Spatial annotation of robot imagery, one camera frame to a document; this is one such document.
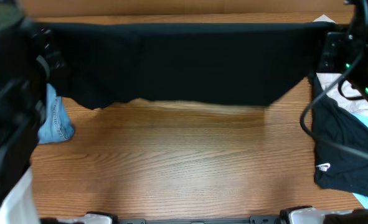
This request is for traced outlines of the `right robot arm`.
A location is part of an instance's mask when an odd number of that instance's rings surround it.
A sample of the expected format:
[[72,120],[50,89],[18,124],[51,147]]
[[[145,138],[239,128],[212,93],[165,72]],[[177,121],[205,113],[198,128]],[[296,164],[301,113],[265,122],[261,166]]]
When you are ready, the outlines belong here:
[[345,74],[339,82],[349,82],[361,94],[347,99],[368,101],[368,0],[343,3],[354,6],[353,17],[326,33],[316,71]]

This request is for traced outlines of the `black t-shirt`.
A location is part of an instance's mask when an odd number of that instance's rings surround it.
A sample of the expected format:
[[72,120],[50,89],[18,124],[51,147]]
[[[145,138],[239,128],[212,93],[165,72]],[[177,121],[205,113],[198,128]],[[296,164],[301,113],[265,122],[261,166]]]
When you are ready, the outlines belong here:
[[50,29],[70,74],[58,95],[88,108],[142,98],[268,106],[314,70],[332,23],[94,24]]

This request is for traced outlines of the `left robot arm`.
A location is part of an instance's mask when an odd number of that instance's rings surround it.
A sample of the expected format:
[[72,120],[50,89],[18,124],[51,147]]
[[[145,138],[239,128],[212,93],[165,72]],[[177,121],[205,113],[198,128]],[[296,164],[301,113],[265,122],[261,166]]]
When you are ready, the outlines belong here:
[[0,223],[40,223],[30,158],[47,113],[47,83],[69,70],[52,31],[0,1]]

